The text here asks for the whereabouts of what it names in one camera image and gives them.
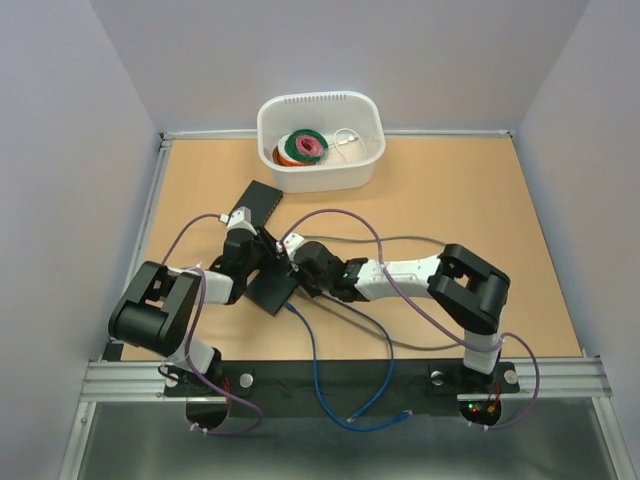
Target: wooden surface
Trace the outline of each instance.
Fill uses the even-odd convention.
[[[182,226],[204,212],[228,213],[250,180],[273,185],[258,158],[256,140],[176,140],[153,220],[146,258],[159,261]],[[503,331],[521,335],[538,356],[579,356],[580,349],[564,304],[538,220],[510,139],[391,138],[372,180],[359,189],[286,195],[267,224],[279,237],[303,214],[323,207],[352,210],[382,236],[415,234],[465,245],[511,277]],[[297,230],[368,238],[355,220],[319,215]],[[195,224],[174,251],[170,265],[202,262],[221,252],[225,227],[215,219]],[[341,258],[373,257],[374,245],[326,243]],[[439,253],[418,241],[385,244],[385,258],[406,260]],[[360,332],[306,300],[292,297],[311,322],[321,358],[387,358],[384,342]],[[458,335],[462,330],[433,300],[418,303]],[[394,339],[418,345],[451,343],[401,299],[356,306],[375,316]],[[197,336],[218,347],[226,359],[308,359],[309,336],[298,318],[283,309],[276,317],[242,298],[236,305],[208,305]],[[396,355],[459,357],[462,349]],[[526,356],[513,340],[504,356]],[[157,357],[126,346],[123,360]]]

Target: plastic container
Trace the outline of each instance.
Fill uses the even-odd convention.
[[[361,161],[283,167],[273,162],[273,149],[284,135],[310,128],[331,139],[336,130],[351,128],[366,146]],[[283,95],[265,103],[258,112],[258,153],[271,169],[277,187],[287,193],[324,192],[364,185],[385,148],[378,108],[356,92],[322,92]]]

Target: metal frame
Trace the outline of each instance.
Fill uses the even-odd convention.
[[[142,262],[149,242],[149,228],[155,217],[158,199],[169,154],[174,139],[218,139],[255,138],[256,130],[218,130],[202,132],[165,133],[158,153],[158,161],[152,186],[147,198],[144,216],[138,232],[136,248],[133,252],[123,290]],[[385,130],[389,137],[489,137],[513,138],[509,130]],[[530,397],[535,377],[529,359],[508,359],[516,365],[521,386],[519,394],[503,395],[504,398]],[[605,439],[606,448],[619,478],[637,478],[629,457],[622,433],[615,418],[609,397],[612,395],[609,382],[599,358],[541,358],[542,398],[585,398],[593,399],[594,407]],[[82,390],[78,409],[67,443],[67,449],[60,470],[60,480],[75,480],[80,474],[82,459],[89,441],[91,425],[99,402],[185,402],[184,398],[164,396],[164,379],[158,374],[159,362],[90,362]],[[478,395],[460,396],[461,400],[484,398]],[[189,398],[190,402],[224,402],[223,397]]]

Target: white wall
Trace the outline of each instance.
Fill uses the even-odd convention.
[[[162,131],[356,90],[386,128],[515,128],[588,0],[91,0]]]
[[[3,2],[0,61],[0,476],[52,479],[158,137],[86,0]]]
[[[516,146],[578,335],[640,472],[640,3],[592,0]]]

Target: screw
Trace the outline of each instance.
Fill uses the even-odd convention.
[[[250,373],[240,375],[240,386],[242,388],[249,388],[251,385],[253,385],[253,376]]]
[[[431,383],[433,383],[436,387],[440,387],[444,385],[444,380],[442,379],[442,372],[435,370],[431,374]]]
[[[504,379],[509,385],[515,385],[518,383],[518,374],[514,370],[507,370],[504,372]]]

